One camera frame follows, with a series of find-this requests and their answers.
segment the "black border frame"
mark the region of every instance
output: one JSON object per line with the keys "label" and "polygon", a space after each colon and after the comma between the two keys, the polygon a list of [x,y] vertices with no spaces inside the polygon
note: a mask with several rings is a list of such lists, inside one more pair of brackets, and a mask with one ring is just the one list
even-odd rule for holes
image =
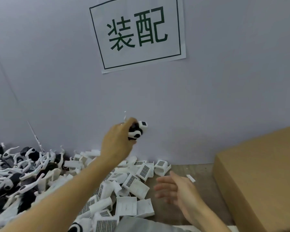
{"label": "black border frame", "polygon": [[116,68],[116,67],[127,66],[127,65],[133,65],[133,64],[137,64],[137,63],[143,63],[143,62],[154,61],[154,60],[163,59],[163,58],[170,58],[170,57],[174,57],[174,56],[178,56],[178,55],[182,55],[182,48],[181,48],[181,34],[180,34],[180,29],[179,29],[178,0],[176,0],[177,22],[178,22],[178,38],[179,38],[179,54],[175,54],[175,55],[171,55],[171,56],[166,56],[166,57],[161,57],[161,58],[149,59],[149,60],[145,60],[145,61],[141,61],[141,62],[128,63],[128,64],[124,64],[124,65],[120,65],[120,66],[115,66],[115,67],[107,67],[107,68],[105,68],[104,61],[103,61],[103,57],[102,57],[102,52],[101,52],[101,49],[100,49],[100,44],[99,44],[99,40],[98,40],[98,36],[97,36],[97,32],[96,32],[96,28],[95,28],[95,23],[93,22],[93,17],[92,17],[91,9],[92,9],[92,8],[95,8],[95,7],[97,7],[97,6],[100,6],[100,5],[103,5],[103,4],[106,4],[106,3],[109,3],[109,2],[111,2],[111,1],[115,1],[115,0],[106,1],[106,2],[104,2],[104,3],[98,4],[98,5],[95,5],[95,6],[89,8],[90,15],[91,15],[91,19],[92,19],[92,24],[93,24],[93,28],[94,28],[94,30],[95,30],[95,35],[96,35],[97,43],[98,43],[98,46],[99,46],[99,51],[100,51],[100,55],[101,55],[101,59],[102,59],[102,63],[103,63],[104,70],[106,70],[106,69],[111,69],[111,68]]}

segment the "hand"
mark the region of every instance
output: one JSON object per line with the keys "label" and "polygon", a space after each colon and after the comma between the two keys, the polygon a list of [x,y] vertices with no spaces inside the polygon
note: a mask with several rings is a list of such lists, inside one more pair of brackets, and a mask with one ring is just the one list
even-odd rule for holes
{"label": "hand", "polygon": [[170,172],[170,176],[157,178],[157,182],[158,184],[154,187],[157,191],[155,197],[165,198],[166,203],[177,205],[187,221],[198,227],[196,218],[207,206],[193,183],[173,171]]}
{"label": "hand", "polygon": [[128,140],[129,128],[137,123],[135,118],[129,118],[125,123],[114,125],[104,136],[101,145],[101,157],[119,164],[130,154],[136,140]]}

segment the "chinese character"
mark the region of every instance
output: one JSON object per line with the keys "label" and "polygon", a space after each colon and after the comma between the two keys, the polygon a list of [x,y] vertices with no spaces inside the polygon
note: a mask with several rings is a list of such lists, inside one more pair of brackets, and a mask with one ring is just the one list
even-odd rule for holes
{"label": "chinese character", "polygon": [[[165,34],[164,38],[158,39],[158,32],[157,32],[157,25],[164,23],[163,6],[151,9],[151,12],[155,12],[155,11],[160,11],[160,14],[161,14],[161,21],[153,23],[154,24],[154,31],[155,31],[155,40],[156,40],[156,42],[166,41],[168,39],[168,35]],[[146,14],[148,14],[149,12],[150,11],[147,10],[147,11],[143,11],[140,13],[136,13],[134,15],[135,17],[139,16],[139,18],[140,18],[138,21],[136,21],[136,27],[138,30],[140,46],[142,46],[142,44],[145,42],[151,42],[151,44],[154,43],[154,39],[153,39],[153,35],[152,35],[152,28],[151,28],[151,19],[146,18]],[[144,23],[145,31],[149,32],[148,34],[143,35],[143,23]]]}
{"label": "chinese character", "polygon": [[[121,17],[121,21],[120,22],[117,22],[116,24],[117,25],[122,25],[122,28],[119,29],[119,31],[124,31],[124,30],[128,30],[130,29],[130,27],[126,27],[126,23],[130,22],[130,19],[128,20],[124,20],[124,17],[122,16]],[[110,36],[113,32],[115,33],[115,35],[119,35],[119,37],[116,37],[116,38],[113,38],[113,39],[110,39],[109,41],[117,41],[115,45],[113,45],[111,47],[111,49],[113,50],[116,46],[117,46],[117,50],[120,51],[122,48],[123,48],[123,45],[119,45],[119,43],[122,41],[126,46],[129,46],[129,47],[135,47],[135,45],[131,45],[129,44],[132,39],[130,37],[134,36],[134,34],[129,34],[129,35],[122,35],[120,32],[117,33],[117,29],[116,29],[116,25],[115,25],[115,20],[113,19],[112,20],[112,23],[113,23],[113,29],[112,29],[112,26],[110,24],[107,24],[107,26],[109,28],[111,28],[112,30],[108,33],[108,35]]]}

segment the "person's right arm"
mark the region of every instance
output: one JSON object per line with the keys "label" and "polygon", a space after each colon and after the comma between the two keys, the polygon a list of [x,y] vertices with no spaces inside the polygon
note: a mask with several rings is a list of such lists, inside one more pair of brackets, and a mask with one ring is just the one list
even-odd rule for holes
{"label": "person's right arm", "polygon": [[194,184],[174,172],[157,178],[156,198],[177,205],[185,218],[202,232],[230,232],[231,230],[204,203]]}

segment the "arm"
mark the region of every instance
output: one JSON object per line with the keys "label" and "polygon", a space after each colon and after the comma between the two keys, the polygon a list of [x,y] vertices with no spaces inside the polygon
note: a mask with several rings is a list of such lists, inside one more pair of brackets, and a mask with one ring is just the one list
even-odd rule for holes
{"label": "arm", "polygon": [[174,172],[157,178],[156,198],[177,205],[185,218],[202,232],[230,232],[229,228],[204,203],[194,184]]}
{"label": "arm", "polygon": [[136,119],[130,118],[124,124],[113,126],[103,139],[101,156],[1,232],[67,232],[106,175],[129,155],[136,141],[128,140],[128,131],[135,122]]}

